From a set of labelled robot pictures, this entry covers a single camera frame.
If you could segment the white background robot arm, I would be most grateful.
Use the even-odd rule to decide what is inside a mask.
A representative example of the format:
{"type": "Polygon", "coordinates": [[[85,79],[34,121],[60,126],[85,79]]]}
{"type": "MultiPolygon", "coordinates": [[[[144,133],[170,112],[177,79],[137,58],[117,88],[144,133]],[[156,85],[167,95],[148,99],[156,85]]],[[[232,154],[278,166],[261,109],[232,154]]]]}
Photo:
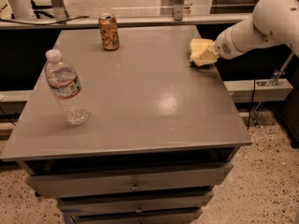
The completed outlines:
{"type": "Polygon", "coordinates": [[[30,0],[7,0],[16,19],[31,20],[35,17],[30,0]]]}

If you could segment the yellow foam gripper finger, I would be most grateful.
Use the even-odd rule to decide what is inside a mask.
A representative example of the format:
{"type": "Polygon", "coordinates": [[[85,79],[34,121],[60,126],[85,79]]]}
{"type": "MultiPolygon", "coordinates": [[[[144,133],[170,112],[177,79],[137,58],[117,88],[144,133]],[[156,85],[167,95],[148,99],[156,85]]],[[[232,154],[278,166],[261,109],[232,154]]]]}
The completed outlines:
{"type": "Polygon", "coordinates": [[[218,55],[214,43],[191,43],[190,61],[197,66],[212,64],[217,60],[218,55]]]}

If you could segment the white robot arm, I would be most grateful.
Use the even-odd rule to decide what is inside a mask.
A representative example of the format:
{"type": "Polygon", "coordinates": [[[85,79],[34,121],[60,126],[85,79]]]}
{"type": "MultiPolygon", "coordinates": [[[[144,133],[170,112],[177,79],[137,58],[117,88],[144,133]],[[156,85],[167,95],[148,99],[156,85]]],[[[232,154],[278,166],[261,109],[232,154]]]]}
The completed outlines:
{"type": "Polygon", "coordinates": [[[222,31],[215,40],[194,38],[190,61],[197,66],[231,60],[253,49],[284,44],[299,56],[299,2],[260,0],[251,15],[222,31]]]}

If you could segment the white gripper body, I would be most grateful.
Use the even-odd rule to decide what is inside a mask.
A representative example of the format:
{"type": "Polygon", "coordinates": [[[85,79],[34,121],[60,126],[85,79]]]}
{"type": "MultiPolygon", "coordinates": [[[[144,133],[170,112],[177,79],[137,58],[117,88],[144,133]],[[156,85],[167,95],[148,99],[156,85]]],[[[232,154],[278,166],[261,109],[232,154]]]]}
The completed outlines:
{"type": "Polygon", "coordinates": [[[215,40],[216,54],[219,58],[231,60],[241,55],[232,38],[232,28],[222,31],[215,40]]]}

